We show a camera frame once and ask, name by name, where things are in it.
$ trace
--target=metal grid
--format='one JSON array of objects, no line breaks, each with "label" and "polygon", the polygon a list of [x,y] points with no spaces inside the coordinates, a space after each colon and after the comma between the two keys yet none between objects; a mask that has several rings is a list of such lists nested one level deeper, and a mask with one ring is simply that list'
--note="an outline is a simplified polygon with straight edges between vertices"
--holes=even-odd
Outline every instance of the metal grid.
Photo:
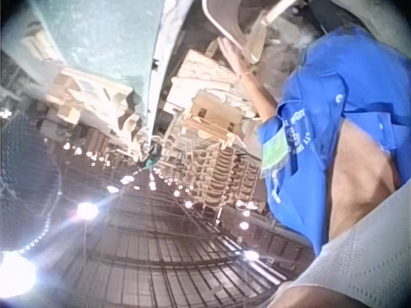
[{"label": "metal grid", "polygon": [[[243,248],[230,235],[187,211],[163,181],[157,178],[157,191],[150,191],[148,171],[110,195],[106,186],[130,173],[126,164],[92,166],[75,149],[34,140],[48,151],[43,160],[28,159],[37,167],[28,177],[52,156],[61,187],[52,191],[59,199],[50,233],[26,252],[39,266],[41,283],[18,307],[257,307],[287,279],[260,261],[243,260]],[[42,186],[38,193],[49,198],[51,191]],[[83,201],[100,207],[87,227],[75,219]]]}]

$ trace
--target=bright light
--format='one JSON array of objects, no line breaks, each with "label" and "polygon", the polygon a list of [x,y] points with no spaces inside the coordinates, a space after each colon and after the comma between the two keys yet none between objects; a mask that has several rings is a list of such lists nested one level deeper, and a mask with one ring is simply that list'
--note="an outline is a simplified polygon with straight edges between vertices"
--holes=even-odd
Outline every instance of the bright light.
[{"label": "bright light", "polygon": [[259,258],[258,252],[252,251],[252,250],[246,250],[244,252],[244,259],[249,260],[249,261],[257,261]]},{"label": "bright light", "polygon": [[33,263],[18,252],[3,252],[0,265],[0,298],[9,298],[29,291],[36,283]]},{"label": "bright light", "polygon": [[107,186],[107,190],[108,190],[109,193],[111,193],[111,194],[115,194],[116,192],[117,192],[117,193],[119,192],[119,189],[118,189],[117,187],[114,187],[114,186],[111,186],[111,185]]},{"label": "bright light", "polygon": [[126,175],[123,180],[126,180],[127,182],[134,182],[134,177],[132,175]]},{"label": "bright light", "polygon": [[5,111],[1,111],[0,112],[0,117],[2,117],[3,119],[7,119],[8,117],[10,117],[12,114],[12,112],[8,109],[6,109]]},{"label": "bright light", "polygon": [[89,202],[80,203],[77,206],[77,216],[84,220],[93,220],[98,215],[98,207]]},{"label": "bright light", "polygon": [[242,223],[240,223],[240,228],[243,230],[246,230],[249,228],[249,223],[247,223],[246,221],[243,221]]},{"label": "bright light", "polygon": [[250,210],[255,210],[257,207],[255,206],[255,203],[253,201],[250,201],[247,203],[247,208]]}]

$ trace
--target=skin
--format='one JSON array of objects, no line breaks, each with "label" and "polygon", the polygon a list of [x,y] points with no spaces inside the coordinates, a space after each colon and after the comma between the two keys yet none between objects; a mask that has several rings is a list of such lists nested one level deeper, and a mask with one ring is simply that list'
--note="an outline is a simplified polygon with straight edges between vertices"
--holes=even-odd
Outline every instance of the skin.
[{"label": "skin", "polygon": [[[226,38],[220,49],[237,74],[263,122],[277,115],[278,102],[249,74],[240,51]],[[389,155],[348,120],[342,120],[334,161],[328,170],[329,240],[350,229],[390,196],[398,172]],[[366,307],[346,295],[322,287],[280,287],[272,307]]]}]

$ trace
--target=hand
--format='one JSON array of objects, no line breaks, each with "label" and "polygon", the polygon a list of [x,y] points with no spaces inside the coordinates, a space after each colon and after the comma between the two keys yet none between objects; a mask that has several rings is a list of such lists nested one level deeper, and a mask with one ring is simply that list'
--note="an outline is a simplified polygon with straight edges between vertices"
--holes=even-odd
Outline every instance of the hand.
[{"label": "hand", "polygon": [[231,65],[234,73],[237,76],[241,76],[247,72],[247,64],[241,57],[241,51],[235,46],[227,37],[217,38],[218,45],[221,52],[228,63]]}]

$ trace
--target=worker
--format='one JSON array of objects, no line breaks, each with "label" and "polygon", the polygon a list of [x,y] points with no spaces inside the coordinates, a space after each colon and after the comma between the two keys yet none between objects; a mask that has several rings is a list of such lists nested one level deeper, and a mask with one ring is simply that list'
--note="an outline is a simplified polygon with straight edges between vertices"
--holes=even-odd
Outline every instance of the worker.
[{"label": "worker", "polygon": [[[401,296],[387,303],[392,298],[378,293],[380,285],[365,283],[388,279],[390,273],[379,272],[382,276],[378,276],[380,267],[375,265],[370,269],[372,275],[366,275],[367,257],[376,257],[375,253],[384,249],[382,245],[388,244],[373,240],[373,235],[383,232],[368,234],[366,227],[373,223],[389,226],[384,219],[390,216],[381,214],[390,212],[384,201],[411,175],[409,59],[375,41],[362,28],[343,26],[313,43],[302,66],[286,81],[279,104],[247,69],[234,44],[219,38],[219,45],[263,121],[259,138],[271,211],[282,224],[305,235],[318,256],[311,265],[314,270],[310,272],[310,267],[304,273],[308,278],[303,274],[302,280],[291,283],[294,287],[286,289],[274,307],[303,307],[302,301],[309,297],[314,297],[309,301],[312,304],[305,302],[304,307],[396,307],[392,303],[403,300]],[[408,203],[403,200],[404,204],[398,205],[398,214],[408,217],[408,226],[399,216],[392,219],[402,223],[397,227],[405,229],[405,234],[408,230],[404,254],[410,260],[410,184],[407,186],[402,198],[408,194]],[[389,203],[391,207],[394,204],[395,199]],[[368,214],[374,221],[365,221]],[[358,228],[362,231],[358,244],[364,247],[353,244],[351,234]],[[389,236],[385,240],[395,242]],[[346,247],[341,259],[335,252],[342,242]],[[405,273],[408,264],[409,274],[409,262],[399,259]],[[342,266],[343,270],[335,269],[333,275],[330,266]],[[400,275],[398,284],[409,288],[409,275],[404,279],[407,274],[401,270]]]}]

